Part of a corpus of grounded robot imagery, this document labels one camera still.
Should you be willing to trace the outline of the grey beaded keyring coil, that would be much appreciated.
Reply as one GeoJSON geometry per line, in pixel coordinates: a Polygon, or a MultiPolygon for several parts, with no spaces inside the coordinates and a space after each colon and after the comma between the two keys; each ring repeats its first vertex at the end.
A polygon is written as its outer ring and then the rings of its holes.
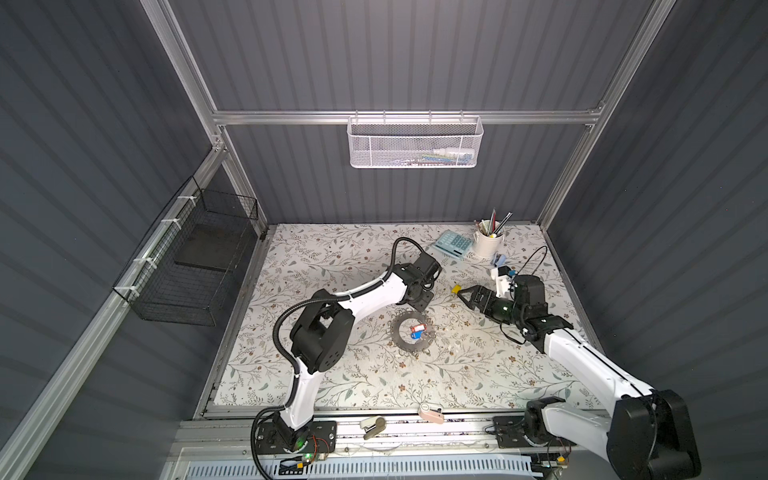
{"type": "Polygon", "coordinates": [[[391,322],[391,337],[393,343],[406,353],[416,354],[427,350],[435,339],[436,330],[431,320],[418,311],[403,311],[391,322]],[[419,323],[426,325],[420,340],[411,338],[411,327],[419,323]]]}

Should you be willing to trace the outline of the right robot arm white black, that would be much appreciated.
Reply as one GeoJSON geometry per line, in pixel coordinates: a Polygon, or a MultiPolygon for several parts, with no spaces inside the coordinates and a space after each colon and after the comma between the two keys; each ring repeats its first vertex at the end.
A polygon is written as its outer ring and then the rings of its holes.
{"type": "Polygon", "coordinates": [[[606,460],[621,479],[691,479],[702,464],[684,399],[626,372],[553,315],[543,281],[516,275],[506,294],[476,285],[459,299],[499,325],[517,327],[524,343],[561,364],[605,408],[590,414],[552,396],[528,402],[522,431],[534,445],[568,440],[606,460]]]}

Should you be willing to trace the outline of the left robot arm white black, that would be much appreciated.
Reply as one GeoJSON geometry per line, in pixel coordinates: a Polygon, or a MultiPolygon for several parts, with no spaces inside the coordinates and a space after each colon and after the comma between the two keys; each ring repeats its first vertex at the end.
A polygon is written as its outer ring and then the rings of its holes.
{"type": "Polygon", "coordinates": [[[441,264],[418,242],[399,237],[382,275],[342,293],[318,290],[284,311],[273,326],[272,340],[291,365],[290,390],[282,405],[264,408],[254,424],[269,420],[287,448],[302,449],[324,374],[343,356],[356,322],[392,305],[424,311],[441,273],[441,264]]]}

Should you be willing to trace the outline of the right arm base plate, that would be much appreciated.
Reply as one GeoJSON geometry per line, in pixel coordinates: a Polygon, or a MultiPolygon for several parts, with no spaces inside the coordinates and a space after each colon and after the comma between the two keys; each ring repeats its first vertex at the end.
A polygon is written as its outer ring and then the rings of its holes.
{"type": "Polygon", "coordinates": [[[524,414],[496,415],[492,417],[492,425],[486,428],[486,432],[496,439],[500,448],[561,446],[570,450],[575,446],[575,443],[564,438],[528,433],[526,425],[524,414]]]}

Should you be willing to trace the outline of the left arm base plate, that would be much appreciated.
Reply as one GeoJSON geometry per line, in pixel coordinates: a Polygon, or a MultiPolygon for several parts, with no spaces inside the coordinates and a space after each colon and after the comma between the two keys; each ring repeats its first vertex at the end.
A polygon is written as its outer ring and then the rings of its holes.
{"type": "Polygon", "coordinates": [[[256,428],[253,446],[258,455],[325,454],[335,451],[336,436],[335,421],[311,421],[298,430],[282,420],[262,421],[256,428]]]}

